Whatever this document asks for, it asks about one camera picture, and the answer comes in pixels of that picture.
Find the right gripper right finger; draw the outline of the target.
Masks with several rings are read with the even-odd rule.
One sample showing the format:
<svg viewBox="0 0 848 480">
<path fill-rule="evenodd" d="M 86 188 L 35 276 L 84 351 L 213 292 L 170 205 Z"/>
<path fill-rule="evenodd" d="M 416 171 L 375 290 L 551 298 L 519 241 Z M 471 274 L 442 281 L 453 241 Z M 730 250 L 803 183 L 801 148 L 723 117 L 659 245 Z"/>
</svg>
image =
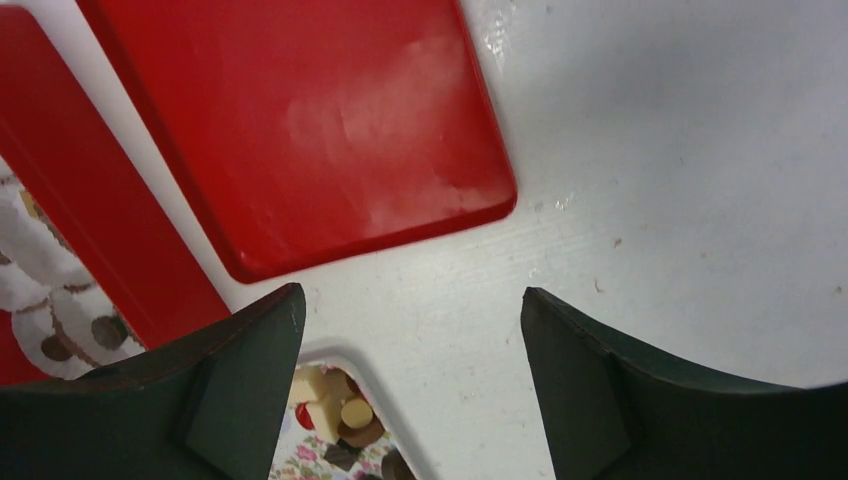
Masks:
<svg viewBox="0 0 848 480">
<path fill-rule="evenodd" d="M 721 372 L 589 317 L 546 290 L 521 329 L 559 479 L 843 479 L 847 387 Z"/>
</svg>

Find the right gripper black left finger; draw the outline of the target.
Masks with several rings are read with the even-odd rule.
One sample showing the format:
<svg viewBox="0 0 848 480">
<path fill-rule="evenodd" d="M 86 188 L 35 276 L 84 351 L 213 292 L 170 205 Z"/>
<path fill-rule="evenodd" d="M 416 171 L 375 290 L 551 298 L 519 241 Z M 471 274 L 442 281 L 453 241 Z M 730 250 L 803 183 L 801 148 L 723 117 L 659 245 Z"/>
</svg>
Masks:
<svg viewBox="0 0 848 480">
<path fill-rule="evenodd" d="M 288 283 L 75 380 L 1 390 L 5 479 L 264 479 L 306 320 Z"/>
</svg>

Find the red box lid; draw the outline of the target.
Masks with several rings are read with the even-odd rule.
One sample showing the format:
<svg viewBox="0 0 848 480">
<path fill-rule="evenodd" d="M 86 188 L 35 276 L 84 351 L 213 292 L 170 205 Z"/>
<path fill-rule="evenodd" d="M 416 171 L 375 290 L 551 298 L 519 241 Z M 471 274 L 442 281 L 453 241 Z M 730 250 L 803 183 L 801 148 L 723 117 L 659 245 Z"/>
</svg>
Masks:
<svg viewBox="0 0 848 480">
<path fill-rule="evenodd" d="M 239 282 L 476 227 L 515 207 L 457 1 L 79 7 Z"/>
</svg>

